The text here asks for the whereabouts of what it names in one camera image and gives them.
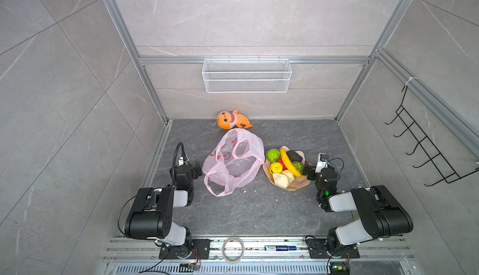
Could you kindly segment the pale round fruit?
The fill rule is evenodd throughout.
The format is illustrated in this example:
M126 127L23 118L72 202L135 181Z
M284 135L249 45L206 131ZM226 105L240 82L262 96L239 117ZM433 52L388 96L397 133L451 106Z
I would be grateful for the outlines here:
M288 179L288 185L295 180L295 176L289 170L283 170L282 174Z
M282 173L275 173L273 174L273 182L276 186L282 188L282 189L287 189L289 186L288 179L282 174Z

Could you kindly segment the banana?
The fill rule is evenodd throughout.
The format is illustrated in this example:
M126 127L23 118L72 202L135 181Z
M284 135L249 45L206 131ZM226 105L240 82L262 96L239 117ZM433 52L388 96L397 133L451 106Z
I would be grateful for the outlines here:
M301 175L298 173L298 171L295 169L291 161L289 160L286 150L284 148L279 149L281 152L281 159L283 160L284 164L287 167L287 170L289 170L294 176L296 177L301 177Z

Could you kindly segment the dark avocado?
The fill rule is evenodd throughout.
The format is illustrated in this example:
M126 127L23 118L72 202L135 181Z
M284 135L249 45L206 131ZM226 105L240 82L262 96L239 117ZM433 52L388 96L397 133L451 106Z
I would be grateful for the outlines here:
M294 162L301 163L303 161L303 157L300 154L298 154L296 151L289 150L289 151L287 151L286 154L287 154L289 160L291 161L291 163L294 163Z

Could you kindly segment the red fruit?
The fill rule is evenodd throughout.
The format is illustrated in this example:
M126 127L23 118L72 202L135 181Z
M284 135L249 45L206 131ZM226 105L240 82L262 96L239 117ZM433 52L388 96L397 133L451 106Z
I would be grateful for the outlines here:
M287 169L286 165L284 164L284 162L281 158L279 158L277 162L281 164L281 166L283 167L283 170Z

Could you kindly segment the yellow bell pepper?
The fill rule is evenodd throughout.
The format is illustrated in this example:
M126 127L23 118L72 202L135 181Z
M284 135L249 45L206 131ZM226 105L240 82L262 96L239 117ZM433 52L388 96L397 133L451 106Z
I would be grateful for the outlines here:
M274 162L270 165L269 167L269 173L271 175L275 174L275 173L282 173L283 172L283 167L281 166L280 163L278 162Z

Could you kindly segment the pink plastic bag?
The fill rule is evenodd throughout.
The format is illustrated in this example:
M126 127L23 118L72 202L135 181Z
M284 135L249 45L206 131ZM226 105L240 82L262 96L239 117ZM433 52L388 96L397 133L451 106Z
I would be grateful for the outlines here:
M252 182L265 160L262 139L245 129L231 129L203 163L204 184L212 195L228 196Z

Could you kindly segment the green round guava fruit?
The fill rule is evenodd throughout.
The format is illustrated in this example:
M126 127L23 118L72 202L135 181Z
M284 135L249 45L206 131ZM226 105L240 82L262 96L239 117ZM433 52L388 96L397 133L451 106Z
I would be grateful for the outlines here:
M281 158L281 152L279 149L272 148L266 152L266 159L270 163L276 163Z

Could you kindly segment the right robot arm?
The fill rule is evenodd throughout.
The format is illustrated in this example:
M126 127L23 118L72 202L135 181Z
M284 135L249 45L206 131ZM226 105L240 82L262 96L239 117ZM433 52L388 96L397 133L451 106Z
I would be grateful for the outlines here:
M339 172L326 162L321 162L319 167L305 164L303 174L315 183L316 199L325 212L355 211L359 214L357 220L329 230L326 248L330 253L365 241L410 233L414 229L408 212L384 185L339 193Z

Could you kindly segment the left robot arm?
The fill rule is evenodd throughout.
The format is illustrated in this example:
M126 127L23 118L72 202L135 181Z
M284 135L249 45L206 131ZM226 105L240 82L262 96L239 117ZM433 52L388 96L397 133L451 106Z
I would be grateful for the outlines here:
M141 188L123 226L123 234L135 240L155 240L175 251L191 251L191 232L173 222L173 209L192 204L193 181L202 175L201 167L185 163L170 169L172 184L163 188Z

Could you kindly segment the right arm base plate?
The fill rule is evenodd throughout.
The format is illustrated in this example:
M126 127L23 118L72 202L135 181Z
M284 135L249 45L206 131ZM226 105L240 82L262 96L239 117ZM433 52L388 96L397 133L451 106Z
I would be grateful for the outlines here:
M317 238L307 236L304 239L311 259L327 259L327 258L342 258L342 259L357 259L360 254L356 245L343 246L335 241L330 241L327 238Z

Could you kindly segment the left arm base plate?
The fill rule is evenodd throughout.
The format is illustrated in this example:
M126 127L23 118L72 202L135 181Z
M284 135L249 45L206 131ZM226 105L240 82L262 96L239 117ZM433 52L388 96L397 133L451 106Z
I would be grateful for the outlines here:
M200 260L207 260L211 242L212 240L209 239L193 239L182 246L162 244L158 258L160 260L195 260L199 256Z

